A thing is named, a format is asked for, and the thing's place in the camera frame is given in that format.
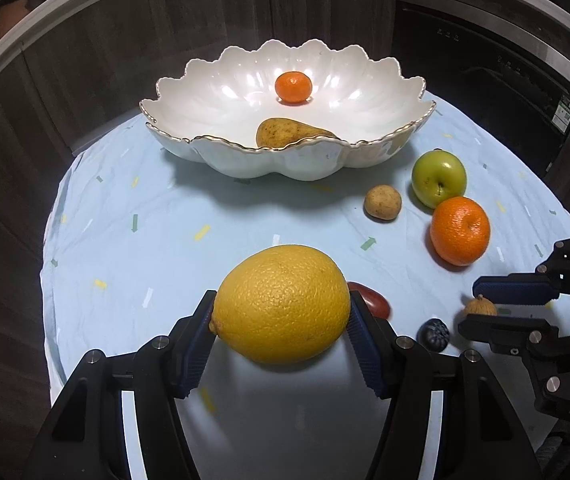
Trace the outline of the small tan longan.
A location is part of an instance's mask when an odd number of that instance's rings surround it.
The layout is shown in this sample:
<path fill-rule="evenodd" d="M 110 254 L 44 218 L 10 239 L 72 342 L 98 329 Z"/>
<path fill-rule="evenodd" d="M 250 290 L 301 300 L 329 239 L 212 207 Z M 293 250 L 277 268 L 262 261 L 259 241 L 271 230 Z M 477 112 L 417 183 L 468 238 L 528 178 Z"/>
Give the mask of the small tan longan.
<path fill-rule="evenodd" d="M 482 295 L 471 298 L 464 307 L 464 315 L 487 315 L 497 316 L 498 308 L 489 299 L 484 298 Z"/>

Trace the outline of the dark blueberry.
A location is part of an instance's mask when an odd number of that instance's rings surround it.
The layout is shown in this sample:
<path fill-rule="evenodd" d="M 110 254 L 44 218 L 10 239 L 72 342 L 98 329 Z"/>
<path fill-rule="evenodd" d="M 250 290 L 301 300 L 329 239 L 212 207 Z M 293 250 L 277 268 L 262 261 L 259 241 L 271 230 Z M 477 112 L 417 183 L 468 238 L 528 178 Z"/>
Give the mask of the dark blueberry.
<path fill-rule="evenodd" d="M 416 339 L 431 352 L 441 353 L 450 343 L 448 326 L 440 318 L 430 318 L 419 327 Z"/>

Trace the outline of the large orange tangerine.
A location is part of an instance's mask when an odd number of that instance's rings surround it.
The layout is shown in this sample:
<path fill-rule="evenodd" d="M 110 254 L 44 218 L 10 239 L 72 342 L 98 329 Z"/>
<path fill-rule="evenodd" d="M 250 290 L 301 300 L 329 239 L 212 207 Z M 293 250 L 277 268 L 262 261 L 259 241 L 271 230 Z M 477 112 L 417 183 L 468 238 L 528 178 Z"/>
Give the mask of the large orange tangerine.
<path fill-rule="evenodd" d="M 490 220 L 474 200 L 464 196 L 448 198 L 434 210 L 429 236 L 444 261 L 452 266 L 470 266 L 489 246 Z"/>

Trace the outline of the yellow lemon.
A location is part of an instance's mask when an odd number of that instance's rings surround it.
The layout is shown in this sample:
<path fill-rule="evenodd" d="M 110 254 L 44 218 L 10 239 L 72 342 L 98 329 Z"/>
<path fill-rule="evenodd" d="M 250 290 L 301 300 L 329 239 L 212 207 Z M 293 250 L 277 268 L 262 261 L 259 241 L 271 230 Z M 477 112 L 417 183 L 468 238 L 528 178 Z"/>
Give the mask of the yellow lemon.
<path fill-rule="evenodd" d="M 248 257 L 222 281 L 209 328 L 231 349 L 265 365 L 318 356 L 347 327 L 350 292 L 324 252 L 279 245 Z"/>

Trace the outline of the brown round kiwi potato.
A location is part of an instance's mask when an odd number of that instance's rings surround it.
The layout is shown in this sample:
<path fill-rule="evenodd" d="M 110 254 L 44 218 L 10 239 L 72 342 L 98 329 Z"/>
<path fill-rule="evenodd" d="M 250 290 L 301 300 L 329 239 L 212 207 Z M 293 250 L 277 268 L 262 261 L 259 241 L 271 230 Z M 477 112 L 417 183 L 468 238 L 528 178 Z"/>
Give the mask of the brown round kiwi potato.
<path fill-rule="evenodd" d="M 364 197 L 364 210 L 380 221 L 393 221 L 402 209 L 402 197 L 391 185 L 380 184 L 370 188 Z"/>

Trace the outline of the green apple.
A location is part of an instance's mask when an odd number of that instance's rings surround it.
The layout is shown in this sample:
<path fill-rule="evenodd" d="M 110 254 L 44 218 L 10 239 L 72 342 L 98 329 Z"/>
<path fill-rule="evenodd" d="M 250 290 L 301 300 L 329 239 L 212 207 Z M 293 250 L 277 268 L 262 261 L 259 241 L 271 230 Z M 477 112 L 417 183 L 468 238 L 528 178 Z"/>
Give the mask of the green apple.
<path fill-rule="evenodd" d="M 435 148 L 414 163 L 412 188 L 423 205 L 434 209 L 449 198 L 465 194 L 465 167 L 454 154 Z"/>

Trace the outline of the yellow brown mango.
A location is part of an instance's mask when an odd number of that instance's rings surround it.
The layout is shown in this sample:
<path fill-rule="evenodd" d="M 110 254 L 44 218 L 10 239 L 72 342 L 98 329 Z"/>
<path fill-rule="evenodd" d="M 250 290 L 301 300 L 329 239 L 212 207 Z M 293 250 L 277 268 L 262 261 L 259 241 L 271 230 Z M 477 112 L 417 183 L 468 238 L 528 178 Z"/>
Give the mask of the yellow brown mango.
<path fill-rule="evenodd" d="M 335 135 L 325 129 L 317 128 L 304 122 L 289 118 L 268 118 L 257 128 L 256 143 L 258 148 L 284 148 L 304 139 L 331 138 Z"/>

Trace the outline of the small orange tangerine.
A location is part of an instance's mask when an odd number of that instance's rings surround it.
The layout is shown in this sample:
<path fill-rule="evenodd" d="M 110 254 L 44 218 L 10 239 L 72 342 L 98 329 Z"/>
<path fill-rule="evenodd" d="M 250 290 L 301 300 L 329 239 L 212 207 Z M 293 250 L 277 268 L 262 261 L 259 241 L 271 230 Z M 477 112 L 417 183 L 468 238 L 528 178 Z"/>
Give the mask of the small orange tangerine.
<path fill-rule="evenodd" d="M 313 84 L 308 75 L 296 70 L 280 74 L 274 84 L 276 96 L 286 104 L 301 104 L 312 94 Z"/>

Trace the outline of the light blue patterned tablecloth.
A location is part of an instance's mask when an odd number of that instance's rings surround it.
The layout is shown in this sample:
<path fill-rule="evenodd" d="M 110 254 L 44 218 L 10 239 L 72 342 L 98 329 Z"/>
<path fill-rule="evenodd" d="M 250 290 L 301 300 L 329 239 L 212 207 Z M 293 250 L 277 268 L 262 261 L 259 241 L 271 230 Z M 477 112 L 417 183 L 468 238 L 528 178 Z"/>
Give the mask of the light blue patterned tablecloth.
<path fill-rule="evenodd" d="M 488 250 L 455 269 L 431 249 L 430 214 L 414 199 L 414 161 L 434 148 L 464 164 L 468 196 L 488 214 Z M 396 220 L 364 210 L 373 186 L 402 197 Z M 299 244 L 327 254 L 344 277 L 384 296 L 400 335 L 453 325 L 481 275 L 532 271 L 570 213 L 517 158 L 457 108 L 439 101 L 396 156 L 317 182 L 279 174 L 222 176 L 171 155 L 135 117 L 88 148 L 62 178 L 44 236 L 41 272 L 50 391 L 85 352 L 122 354 L 167 333 L 245 258 Z M 205 479 L 361 479 L 388 405 L 364 384 L 350 342 L 267 368 L 217 342 L 199 387 L 178 412 Z"/>

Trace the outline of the white scalloped ceramic bowl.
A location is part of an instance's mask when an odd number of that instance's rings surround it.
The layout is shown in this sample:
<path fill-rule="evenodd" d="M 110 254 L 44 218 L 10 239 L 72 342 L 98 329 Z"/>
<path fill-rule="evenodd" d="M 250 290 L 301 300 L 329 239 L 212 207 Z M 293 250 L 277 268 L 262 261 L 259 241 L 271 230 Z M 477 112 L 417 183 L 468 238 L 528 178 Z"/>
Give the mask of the white scalloped ceramic bowl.
<path fill-rule="evenodd" d="M 291 70 L 312 80 L 304 103 L 276 96 L 276 78 Z M 357 44 L 332 50 L 319 39 L 299 47 L 270 39 L 256 50 L 229 46 L 214 61 L 188 61 L 180 78 L 157 81 L 156 97 L 141 100 L 140 110 L 151 134 L 181 159 L 236 179 L 315 181 L 398 154 L 436 109 L 425 91 L 425 79 L 404 77 L 396 58 L 373 60 Z M 275 117 L 336 137 L 258 148 L 257 128 Z"/>

